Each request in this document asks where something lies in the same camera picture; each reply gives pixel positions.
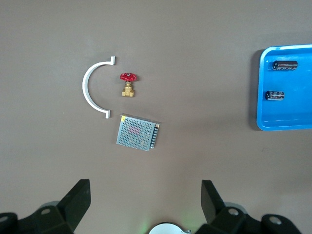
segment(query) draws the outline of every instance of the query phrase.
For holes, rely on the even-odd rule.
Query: red valve handle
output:
[[[123,73],[120,75],[120,79],[124,80],[124,81],[135,81],[137,79],[136,74],[133,73]]]

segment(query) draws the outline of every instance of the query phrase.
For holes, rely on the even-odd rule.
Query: capacitor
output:
[[[281,91],[267,91],[265,99],[269,101],[282,101],[285,97],[284,92]]]
[[[274,71],[293,71],[298,67],[297,61],[274,61],[273,70]]]

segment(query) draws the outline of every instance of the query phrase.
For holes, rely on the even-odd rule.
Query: white c-shaped bracket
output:
[[[82,91],[83,91],[83,95],[86,98],[87,102],[90,104],[90,106],[92,106],[97,111],[105,113],[105,117],[106,118],[109,118],[110,110],[106,110],[106,109],[103,109],[103,108],[99,107],[92,100],[92,98],[90,97],[90,94],[89,94],[88,82],[89,82],[90,75],[93,73],[93,71],[95,69],[97,69],[98,67],[103,66],[103,65],[114,65],[114,64],[115,64],[115,56],[111,56],[111,61],[109,61],[109,62],[99,62],[99,63],[96,63],[96,64],[94,64],[92,67],[90,67],[88,69],[86,74],[84,74],[84,77],[83,77],[83,80],[82,80]]]

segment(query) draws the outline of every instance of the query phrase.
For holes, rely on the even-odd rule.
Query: blue tray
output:
[[[273,71],[274,61],[297,61],[294,71]],[[265,99],[266,91],[282,91],[282,101]],[[312,44],[274,46],[260,58],[257,124],[261,130],[312,128]]]

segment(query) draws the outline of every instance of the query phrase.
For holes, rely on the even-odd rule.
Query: electrolytic capacitor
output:
[[[293,71],[298,67],[297,61],[274,61],[273,70],[275,71]]]
[[[285,97],[284,92],[281,91],[267,91],[265,99],[269,101],[282,101]]]

